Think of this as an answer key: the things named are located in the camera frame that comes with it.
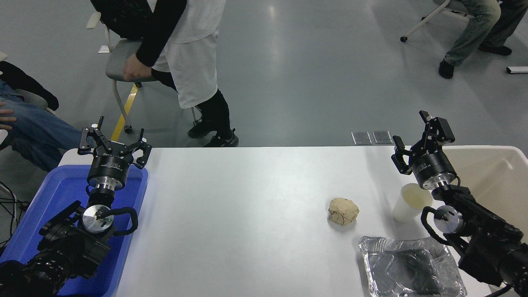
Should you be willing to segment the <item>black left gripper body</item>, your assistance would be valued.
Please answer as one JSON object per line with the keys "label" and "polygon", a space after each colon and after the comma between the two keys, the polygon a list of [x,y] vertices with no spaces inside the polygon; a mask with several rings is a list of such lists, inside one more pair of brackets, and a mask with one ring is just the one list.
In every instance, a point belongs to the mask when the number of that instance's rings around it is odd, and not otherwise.
{"label": "black left gripper body", "polygon": [[100,177],[111,177],[118,181],[119,184],[125,184],[130,164],[132,163],[133,157],[131,155],[95,155],[87,175],[87,182],[88,184],[98,184],[96,179]]}

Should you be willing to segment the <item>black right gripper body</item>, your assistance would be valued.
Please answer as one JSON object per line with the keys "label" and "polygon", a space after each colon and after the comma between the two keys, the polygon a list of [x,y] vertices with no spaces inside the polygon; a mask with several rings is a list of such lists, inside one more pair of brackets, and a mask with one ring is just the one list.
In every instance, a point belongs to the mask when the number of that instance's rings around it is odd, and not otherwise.
{"label": "black right gripper body", "polygon": [[443,152],[418,157],[412,164],[418,184],[451,184],[457,174]]}

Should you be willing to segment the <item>person's right hand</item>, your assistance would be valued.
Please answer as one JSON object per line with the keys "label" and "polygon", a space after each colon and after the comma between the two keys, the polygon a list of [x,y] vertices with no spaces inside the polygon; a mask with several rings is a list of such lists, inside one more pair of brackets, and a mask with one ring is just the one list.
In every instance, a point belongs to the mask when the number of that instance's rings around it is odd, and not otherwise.
{"label": "person's right hand", "polygon": [[132,82],[135,79],[152,77],[152,67],[141,62],[137,54],[132,54],[124,65],[124,80]]}

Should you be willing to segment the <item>person's hand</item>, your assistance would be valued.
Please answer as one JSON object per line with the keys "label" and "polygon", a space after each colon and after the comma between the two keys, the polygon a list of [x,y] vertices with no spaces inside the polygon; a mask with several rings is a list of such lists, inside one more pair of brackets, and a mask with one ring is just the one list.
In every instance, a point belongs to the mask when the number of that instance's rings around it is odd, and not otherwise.
{"label": "person's hand", "polygon": [[0,129],[12,130],[13,123],[17,121],[14,109],[7,106],[5,101],[0,102]]}

